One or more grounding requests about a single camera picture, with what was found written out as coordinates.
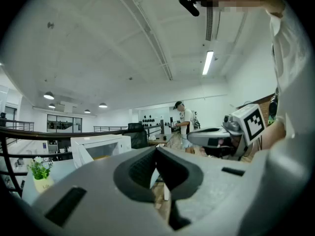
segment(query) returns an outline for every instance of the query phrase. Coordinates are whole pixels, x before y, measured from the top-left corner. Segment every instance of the railing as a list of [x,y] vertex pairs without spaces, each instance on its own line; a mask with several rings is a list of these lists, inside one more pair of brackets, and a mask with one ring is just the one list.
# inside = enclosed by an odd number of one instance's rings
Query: railing
[[[13,122],[13,123],[23,123],[21,121],[8,121],[6,122]],[[69,156],[72,155],[72,152],[65,152],[65,153],[56,153],[56,154],[12,154],[8,152],[8,139],[14,139],[14,141],[17,141],[19,139],[23,140],[36,140],[36,141],[64,141],[67,140],[69,141],[70,138],[72,137],[92,137],[92,136],[101,136],[101,135],[121,135],[124,133],[127,133],[127,129],[122,129],[121,127],[120,130],[110,130],[107,132],[93,132],[93,133],[40,133],[40,132],[33,132],[33,122],[24,122],[24,128],[25,126],[28,126],[30,124],[29,130],[27,129],[19,129],[18,126],[17,128],[8,128],[8,127],[1,127],[0,126],[0,157],[4,158],[5,164],[6,164],[6,169],[7,171],[0,170],[0,175],[5,175],[9,176],[11,179],[11,182],[13,183],[14,188],[7,186],[8,191],[10,192],[17,192],[20,197],[22,197],[22,192],[23,189],[19,185],[16,177],[18,176],[26,176],[28,172],[14,172],[10,158],[35,158],[37,156],[40,156],[42,158],[69,158]],[[160,127],[159,130],[156,130],[154,132],[150,132],[150,129]],[[145,127],[145,130],[147,130],[148,137],[154,133],[161,132],[164,134],[164,124],[163,121],[161,121],[160,125],[157,126],[151,126],[151,127]]]
[[113,131],[113,130],[125,130],[128,127],[121,126],[121,127],[110,127],[110,126],[94,126],[94,132],[106,132],[106,131]]
[[[34,122],[0,119],[0,126],[15,130],[34,131]],[[18,139],[6,138],[6,144],[10,145]]]
[[[158,128],[158,127],[160,127],[161,129],[153,131],[153,132],[150,131],[150,129]],[[126,126],[120,126],[120,127],[94,126],[94,132],[106,132],[106,131],[127,130],[127,129],[128,129],[128,127],[126,127]],[[148,137],[150,137],[150,135],[152,135],[152,134],[164,134],[164,121],[161,120],[160,125],[144,127],[144,130],[147,131]]]

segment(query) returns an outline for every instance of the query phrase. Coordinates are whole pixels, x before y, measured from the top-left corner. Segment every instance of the window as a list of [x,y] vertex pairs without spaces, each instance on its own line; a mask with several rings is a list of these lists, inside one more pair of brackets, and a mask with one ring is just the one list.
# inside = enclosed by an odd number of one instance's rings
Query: window
[[82,133],[82,118],[47,115],[47,132]]

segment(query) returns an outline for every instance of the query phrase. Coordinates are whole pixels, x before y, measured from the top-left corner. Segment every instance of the person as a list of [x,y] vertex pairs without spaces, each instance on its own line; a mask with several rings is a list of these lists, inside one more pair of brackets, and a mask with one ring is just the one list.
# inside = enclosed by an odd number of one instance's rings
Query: person
[[193,144],[187,139],[187,134],[193,131],[192,112],[190,109],[185,108],[184,104],[181,101],[176,102],[174,109],[177,109],[180,112],[181,123],[176,123],[175,126],[181,128],[183,147],[185,148],[185,152],[195,154]]
[[[262,133],[262,149],[269,149],[285,137],[293,137],[294,129],[281,103],[282,92],[305,67],[313,65],[313,48],[298,18],[284,0],[196,0],[205,7],[263,7],[270,16],[271,55],[279,88],[276,121]],[[238,146],[238,140],[232,141]],[[258,142],[251,145],[259,150]]]

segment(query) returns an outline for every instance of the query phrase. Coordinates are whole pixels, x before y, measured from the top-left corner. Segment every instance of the black cap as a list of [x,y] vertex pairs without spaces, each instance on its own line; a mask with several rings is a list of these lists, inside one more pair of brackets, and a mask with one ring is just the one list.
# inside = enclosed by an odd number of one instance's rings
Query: black cap
[[179,105],[181,105],[181,104],[182,104],[182,102],[181,102],[181,101],[176,102],[176,103],[175,103],[175,106],[174,106],[174,108],[173,108],[173,109],[177,109],[177,107],[178,107]]

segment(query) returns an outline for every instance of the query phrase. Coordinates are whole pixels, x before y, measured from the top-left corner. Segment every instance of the white wall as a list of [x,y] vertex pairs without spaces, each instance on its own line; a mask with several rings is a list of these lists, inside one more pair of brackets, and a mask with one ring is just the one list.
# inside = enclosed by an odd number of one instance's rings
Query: white wall
[[0,85],[7,87],[9,89],[16,90],[15,86],[12,84],[10,79],[7,77],[7,75],[5,74],[5,72],[1,66],[0,66]]
[[9,89],[8,96],[6,98],[6,106],[17,108],[21,100],[22,95],[13,89]]
[[46,110],[34,109],[28,100],[24,97],[21,99],[20,109],[18,109],[18,120],[20,121],[33,121],[34,131],[36,132],[47,132],[47,114],[82,118],[82,132],[94,132],[94,126],[96,123],[96,117],[90,116],[78,116],[75,114],[60,113],[60,112],[49,112]]
[[138,110],[132,109],[132,110],[131,110],[131,114],[132,114],[132,116],[131,116],[131,122],[132,122],[132,123],[137,123],[137,122],[139,122],[139,112],[138,112]]
[[234,111],[229,104],[228,95],[184,101],[185,107],[197,111],[201,128],[221,126],[224,116]]
[[106,100],[109,108],[136,109],[151,105],[228,94],[225,79],[155,82],[150,86],[134,85]]
[[227,76],[231,104],[235,107],[273,94],[276,89],[269,22],[270,17],[262,13],[245,50],[246,58],[239,69]]
[[[139,120],[143,121],[143,119],[154,119],[154,122],[145,122],[145,124],[155,126],[157,123],[160,124],[161,120],[164,120],[164,123],[170,123],[170,115],[169,115],[169,107],[156,108],[156,109],[147,109],[139,111]],[[151,129],[150,132],[154,132],[159,130],[160,128]],[[170,134],[171,129],[168,126],[164,126],[165,134]]]
[[83,117],[83,116],[77,116],[74,114],[68,114],[68,113],[51,113],[51,112],[46,112],[44,110],[36,110],[33,109],[33,121],[34,121],[34,131],[37,132],[47,132],[47,114],[49,115],[56,115],[56,116],[65,116],[65,117],[75,117],[75,118],[82,118],[82,132],[87,133],[87,132],[94,132],[94,126],[96,122],[96,117]]
[[0,85],[0,113],[5,112],[5,103],[9,89]]
[[25,97],[22,97],[19,105],[20,108],[18,109],[17,120],[34,121],[35,116],[33,115],[33,106],[29,101]]
[[95,126],[128,126],[131,121],[129,110],[113,110],[98,115]]

